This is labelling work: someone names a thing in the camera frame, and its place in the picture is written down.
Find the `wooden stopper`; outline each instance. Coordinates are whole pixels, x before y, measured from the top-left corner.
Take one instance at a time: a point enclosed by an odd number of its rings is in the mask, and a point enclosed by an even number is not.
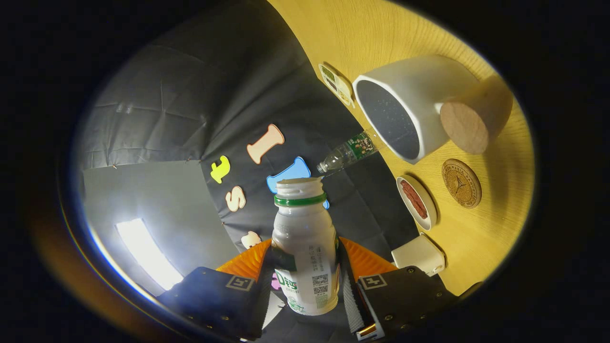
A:
[[[482,154],[506,125],[512,93],[495,75],[445,102],[440,121],[449,138],[470,154]]]

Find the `small white dish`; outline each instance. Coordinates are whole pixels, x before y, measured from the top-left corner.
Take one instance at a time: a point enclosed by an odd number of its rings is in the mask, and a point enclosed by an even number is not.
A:
[[[415,193],[422,199],[423,207],[426,209],[428,213],[427,218],[422,218],[417,210],[413,207],[411,200],[407,198],[407,195],[403,191],[403,185],[401,185],[402,181],[406,181],[408,184],[413,187]],[[424,229],[430,230],[436,224],[436,207],[434,207],[434,202],[430,197],[430,194],[426,191],[426,189],[420,184],[416,179],[412,178],[409,175],[403,175],[396,178],[396,186],[398,187],[398,193],[400,193],[400,197],[403,199],[404,205],[407,206],[409,212],[415,219],[415,221]]]

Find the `round coaster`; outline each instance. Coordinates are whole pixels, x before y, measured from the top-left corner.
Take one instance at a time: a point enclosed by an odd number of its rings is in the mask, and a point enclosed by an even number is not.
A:
[[[481,184],[475,172],[457,159],[443,163],[443,180],[451,196],[465,208],[474,208],[481,202]]]

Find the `letter cutout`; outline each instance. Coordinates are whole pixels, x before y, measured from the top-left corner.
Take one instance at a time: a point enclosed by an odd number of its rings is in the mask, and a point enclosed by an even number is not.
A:
[[[250,249],[260,242],[259,235],[257,235],[254,231],[248,231],[248,234],[242,237],[242,244],[246,249]]]
[[[281,173],[275,176],[267,176],[267,187],[269,187],[271,193],[277,194],[278,188],[276,184],[278,183],[278,181],[308,178],[310,176],[311,171],[309,170],[309,167],[307,167],[307,164],[305,164],[305,160],[301,156],[298,156],[297,158],[295,158],[295,162],[288,168],[284,169]],[[328,209],[330,207],[328,200],[325,200],[323,205],[325,209]]]
[[[224,199],[227,201],[227,207],[231,212],[235,212],[246,206],[246,196],[243,193],[243,189],[239,186],[233,187]]]
[[[275,273],[273,273],[273,275],[271,276],[271,287],[273,287],[273,289],[275,289],[276,291],[282,287],[279,285],[278,276],[275,275]]]
[[[277,126],[270,124],[267,132],[254,144],[248,144],[246,150],[254,163],[260,164],[260,159],[276,144],[284,144],[284,135]]]
[[[229,159],[222,155],[220,156],[220,165],[216,166],[216,162],[212,163],[212,171],[210,171],[210,176],[219,184],[223,183],[223,178],[229,173],[231,170],[231,164],[229,163]]]

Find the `blue cutout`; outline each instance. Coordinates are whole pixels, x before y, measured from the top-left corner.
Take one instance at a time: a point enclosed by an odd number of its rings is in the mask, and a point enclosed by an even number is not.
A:
[[[307,167],[307,164],[305,164],[305,160],[299,156],[295,158],[295,162],[291,166],[284,169],[281,173],[275,176],[267,176],[267,187],[269,187],[271,193],[277,194],[278,189],[276,188],[276,183],[278,181],[309,177],[311,177],[311,171]],[[323,205],[325,209],[330,207],[328,200],[324,201]]]

